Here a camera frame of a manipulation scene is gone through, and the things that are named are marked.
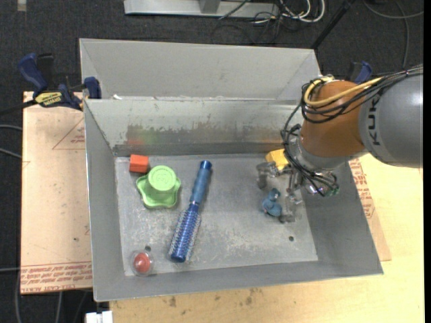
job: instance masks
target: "yellow object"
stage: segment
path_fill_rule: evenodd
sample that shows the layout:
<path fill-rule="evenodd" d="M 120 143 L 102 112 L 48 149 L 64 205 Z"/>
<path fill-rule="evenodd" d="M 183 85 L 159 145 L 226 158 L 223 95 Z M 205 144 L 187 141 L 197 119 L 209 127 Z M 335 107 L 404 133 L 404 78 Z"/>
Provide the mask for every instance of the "yellow object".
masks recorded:
<path fill-rule="evenodd" d="M 288 160 L 284 156 L 284 149 L 276 149 L 275 151 L 269 152 L 265 159 L 268 163 L 275 162 L 275 166 L 279 171 L 282 171 L 287 165 Z"/>
<path fill-rule="evenodd" d="M 52 91 L 46 91 L 39 94 L 34 100 L 38 102 L 39 104 L 43 104 L 44 106 L 48 106 L 54 103 L 61 102 L 63 95 L 61 92 L 52 92 Z"/>

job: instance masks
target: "metal stand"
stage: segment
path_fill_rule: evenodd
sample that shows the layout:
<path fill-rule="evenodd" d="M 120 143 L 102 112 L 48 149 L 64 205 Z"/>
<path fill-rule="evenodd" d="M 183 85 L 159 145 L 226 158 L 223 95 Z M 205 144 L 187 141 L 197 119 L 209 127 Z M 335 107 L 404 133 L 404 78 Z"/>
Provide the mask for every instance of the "metal stand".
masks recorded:
<path fill-rule="evenodd" d="M 222 0 L 125 0 L 125 14 L 196 15 L 222 17 L 237 8 L 240 1 Z M 272 3 L 245 3 L 231 17 L 253 18 L 273 11 Z"/>

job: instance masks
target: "metal plate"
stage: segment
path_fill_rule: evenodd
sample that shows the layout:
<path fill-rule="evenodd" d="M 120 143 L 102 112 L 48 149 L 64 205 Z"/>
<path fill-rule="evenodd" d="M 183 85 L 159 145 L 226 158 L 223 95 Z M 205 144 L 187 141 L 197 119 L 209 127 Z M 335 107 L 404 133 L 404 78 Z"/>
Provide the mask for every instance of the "metal plate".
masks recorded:
<path fill-rule="evenodd" d="M 176 221 L 189 205 L 189 197 L 201 160 L 213 164 L 193 256 L 188 264 L 167 257 Z M 150 246 L 155 273 L 230 268 L 317 260 L 303 204 L 297 206 L 295 222 L 282 224 L 264 214 L 262 200 L 272 188 L 285 192 L 286 177 L 270 178 L 261 190 L 256 165 L 265 155 L 194 155 L 150 157 L 150 164 L 171 167 L 181 180 L 175 208 L 147 209 L 136 189 L 139 174 L 130 173 L 129 158 L 115 160 L 121 248 L 126 275 L 133 275 L 131 255 Z M 284 205 L 284 195 L 278 200 Z"/>

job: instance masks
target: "white cable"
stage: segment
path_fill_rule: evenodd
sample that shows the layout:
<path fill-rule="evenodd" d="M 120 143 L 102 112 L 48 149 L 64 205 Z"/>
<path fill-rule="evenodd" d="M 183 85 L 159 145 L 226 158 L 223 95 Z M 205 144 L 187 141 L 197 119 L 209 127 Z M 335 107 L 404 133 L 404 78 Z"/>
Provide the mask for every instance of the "white cable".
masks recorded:
<path fill-rule="evenodd" d="M 292 19 L 297 19 L 297 20 L 300 20 L 301 22 L 304 22 L 304 23 L 315 23 L 315 22 L 318 22 L 319 20 L 322 19 L 322 17 L 325 14 L 325 8 L 326 8 L 326 6 L 325 6 L 325 0 L 319 0 L 320 5 L 321 5 L 321 12 L 320 12 L 320 14 L 316 18 L 313 18 L 313 19 L 307 19 L 306 18 L 307 15 L 310 13 L 310 6 L 311 6 L 310 0 L 307 0 L 307 5 L 309 7 L 309 10 L 307 11 L 307 13 L 305 13 L 305 14 L 298 14 L 298 15 L 293 14 L 292 11 L 290 11 L 287 8 L 287 6 L 285 6 L 283 4 L 283 0 L 279 0 L 279 1 L 284 6 L 284 9 L 289 13 L 289 14 L 283 13 L 282 15 L 284 17 L 288 17 L 288 18 L 292 18 Z"/>
<path fill-rule="evenodd" d="M 307 12 L 306 13 L 299 13 L 299 14 L 295 14 L 293 13 L 285 4 L 284 4 L 284 0 L 278 0 L 283 6 L 284 9 L 289 13 L 288 15 L 283 14 L 285 17 L 292 17 L 292 18 L 296 18 L 296 19 L 301 19 L 303 17 L 306 17 L 308 14 L 310 14 L 311 11 L 311 2 L 310 0 L 306 0 L 307 2 Z"/>

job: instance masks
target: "orange object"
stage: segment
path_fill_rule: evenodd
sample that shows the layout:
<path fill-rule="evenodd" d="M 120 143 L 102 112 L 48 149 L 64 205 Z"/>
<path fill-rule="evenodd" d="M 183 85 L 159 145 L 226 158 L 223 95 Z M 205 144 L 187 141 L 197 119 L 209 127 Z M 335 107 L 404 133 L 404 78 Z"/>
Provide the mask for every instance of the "orange object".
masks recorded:
<path fill-rule="evenodd" d="M 148 157 L 146 155 L 132 154 L 130 156 L 129 171 L 145 174 L 148 171 Z"/>
<path fill-rule="evenodd" d="M 135 256 L 133 266 L 138 273 L 144 274 L 151 269 L 151 260 L 146 253 L 140 252 Z"/>

